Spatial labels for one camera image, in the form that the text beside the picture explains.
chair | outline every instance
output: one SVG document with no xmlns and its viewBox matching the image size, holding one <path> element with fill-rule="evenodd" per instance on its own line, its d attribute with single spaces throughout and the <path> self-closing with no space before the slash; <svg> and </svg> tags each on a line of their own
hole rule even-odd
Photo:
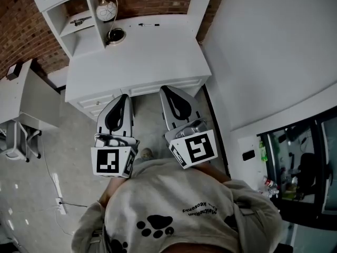
<svg viewBox="0 0 337 253">
<path fill-rule="evenodd" d="M 41 158 L 37 145 L 31 145 L 31 140 L 36 135 L 41 135 L 40 130 L 24 127 L 20 122 L 11 120 L 7 123 L 6 150 L 0 149 L 0 154 L 5 154 L 10 160 L 25 160 L 29 162 L 27 151 L 30 150 L 34 156 Z"/>
</svg>

black paw print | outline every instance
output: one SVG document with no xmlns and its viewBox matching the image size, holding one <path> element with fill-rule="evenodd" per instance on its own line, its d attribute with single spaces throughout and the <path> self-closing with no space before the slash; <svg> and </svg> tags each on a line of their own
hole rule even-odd
<svg viewBox="0 0 337 253">
<path fill-rule="evenodd" d="M 172 227 L 169 227 L 169 225 L 173 222 L 172 217 L 163 217 L 159 215 L 153 215 L 153 216 L 148 216 L 147 220 L 151 224 L 152 228 L 157 230 L 155 231 L 155 233 L 153 233 L 153 237 L 156 239 L 161 238 L 163 236 L 164 232 L 161 229 L 164 229 L 166 227 L 168 227 L 167 229 L 165 229 L 166 235 L 172 235 L 174 233 L 174 229 Z M 152 231 L 151 229 L 144 229 L 145 226 L 146 224 L 142 221 L 139 221 L 137 223 L 137 228 L 142 230 L 142 235 L 144 237 L 147 237 L 151 234 Z"/>
<path fill-rule="evenodd" d="M 124 242 L 121 244 L 118 240 L 114 239 L 110 243 L 111 249 L 113 249 L 114 252 L 116 253 L 127 253 L 126 249 L 127 248 L 127 242 Z"/>
</svg>

power outlet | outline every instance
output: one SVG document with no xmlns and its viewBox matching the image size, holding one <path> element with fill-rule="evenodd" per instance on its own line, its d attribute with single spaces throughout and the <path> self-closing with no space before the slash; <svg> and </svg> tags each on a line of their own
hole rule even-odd
<svg viewBox="0 0 337 253">
<path fill-rule="evenodd" d="M 57 206 L 58 206 L 58 210 L 60 210 L 60 213 L 62 215 L 66 215 L 67 212 L 65 211 L 64 204 L 62 204 L 62 200 L 60 198 L 56 198 L 56 203 L 57 203 Z"/>
</svg>

white table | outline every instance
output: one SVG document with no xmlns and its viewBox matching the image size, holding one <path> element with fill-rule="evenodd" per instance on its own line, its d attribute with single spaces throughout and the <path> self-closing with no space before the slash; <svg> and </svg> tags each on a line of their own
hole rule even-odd
<svg viewBox="0 0 337 253">
<path fill-rule="evenodd" d="M 18 78 L 0 80 L 0 127 L 9 120 L 39 130 L 58 127 L 60 95 L 30 69 L 31 63 L 23 64 Z"/>
</svg>

tiled floor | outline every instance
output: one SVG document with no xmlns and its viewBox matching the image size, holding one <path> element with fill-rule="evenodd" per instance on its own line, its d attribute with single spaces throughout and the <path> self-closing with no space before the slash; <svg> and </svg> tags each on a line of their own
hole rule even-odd
<svg viewBox="0 0 337 253">
<path fill-rule="evenodd" d="M 203 92 L 199 91 L 196 98 L 207 124 L 214 128 Z M 14 231 L 8 226 L 7 229 L 23 246 L 22 252 L 70 252 L 71 234 L 85 211 L 68 205 L 67 215 L 55 211 L 57 194 L 45 160 L 50 173 L 58 175 L 64 202 L 88 206 L 100 197 L 108 183 L 108 178 L 92 174 L 90 147 L 94 143 L 96 123 L 64 103 L 64 93 L 60 108 L 60 128 L 43 132 L 41 159 L 31 157 L 26 163 L 0 157 L 1 219 L 12 222 Z M 172 157 L 162 138 L 166 127 L 158 94 L 134 98 L 134 110 L 134 136 L 141 141 L 139 150 L 149 147 L 157 158 Z M 212 163 L 224 170 L 221 156 Z"/>
</svg>

